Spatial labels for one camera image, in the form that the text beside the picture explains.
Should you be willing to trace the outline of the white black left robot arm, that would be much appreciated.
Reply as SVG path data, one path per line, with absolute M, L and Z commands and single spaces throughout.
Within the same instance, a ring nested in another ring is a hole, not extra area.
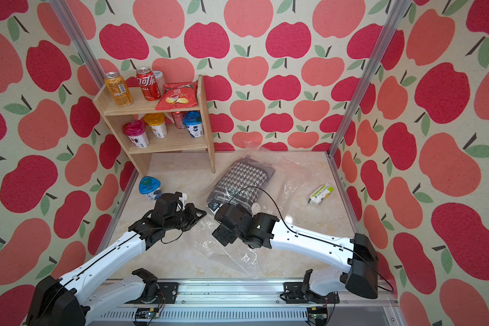
M 59 278 L 40 281 L 27 314 L 27 325 L 89 325 L 122 304 L 165 304 L 158 279 L 140 268 L 104 289 L 100 286 L 122 266 L 162 241 L 170 230 L 187 232 L 204 216 L 185 194 L 161 195 L 155 207 L 132 224 L 114 244 Z

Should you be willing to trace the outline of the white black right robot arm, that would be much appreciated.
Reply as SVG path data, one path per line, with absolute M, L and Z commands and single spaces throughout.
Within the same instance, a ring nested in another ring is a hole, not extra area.
M 378 271 L 378 255 L 366 235 L 356 233 L 347 238 L 312 232 L 288 224 L 280 214 L 253 214 L 240 197 L 237 192 L 208 200 L 219 224 L 213 237 L 223 246 L 239 239 L 250 249 L 292 251 L 325 262 L 327 268 L 307 270 L 301 286 L 304 295 L 314 302 L 343 290 L 365 299 L 378 298 L 378 282 L 383 276 Z

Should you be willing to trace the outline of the clear plastic vacuum bag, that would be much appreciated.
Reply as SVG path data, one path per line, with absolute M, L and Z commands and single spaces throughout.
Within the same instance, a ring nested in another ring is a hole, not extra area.
M 217 209 L 231 202 L 252 215 L 277 216 L 287 238 L 296 228 L 343 240 L 353 236 L 349 217 L 325 152 L 273 152 L 247 149 L 225 153 L 223 167 L 194 202 L 208 215 L 187 239 L 200 254 L 194 272 L 200 278 L 293 278 L 309 268 L 326 268 L 317 258 L 285 249 L 251 249 L 236 239 L 223 246 L 212 235 Z

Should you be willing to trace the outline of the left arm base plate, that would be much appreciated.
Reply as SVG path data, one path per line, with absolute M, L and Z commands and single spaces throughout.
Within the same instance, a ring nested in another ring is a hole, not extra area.
M 127 304 L 174 304 L 178 294 L 179 283 L 154 282 L 146 285 L 143 294 Z

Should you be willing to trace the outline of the houndstooth black white scarf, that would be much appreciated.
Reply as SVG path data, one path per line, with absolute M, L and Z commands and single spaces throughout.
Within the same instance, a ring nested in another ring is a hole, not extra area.
M 241 204 L 251 210 L 258 201 L 259 189 L 265 188 L 275 173 L 271 164 L 252 159 L 250 156 L 234 161 L 215 183 L 208 198 L 207 206 L 213 212 L 223 204 Z

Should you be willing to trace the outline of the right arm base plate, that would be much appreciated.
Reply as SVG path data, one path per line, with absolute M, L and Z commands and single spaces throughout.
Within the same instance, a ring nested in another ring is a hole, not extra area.
M 338 304 L 340 298 L 337 293 L 321 296 L 309 289 L 303 282 L 285 282 L 283 291 L 279 295 L 287 304 Z

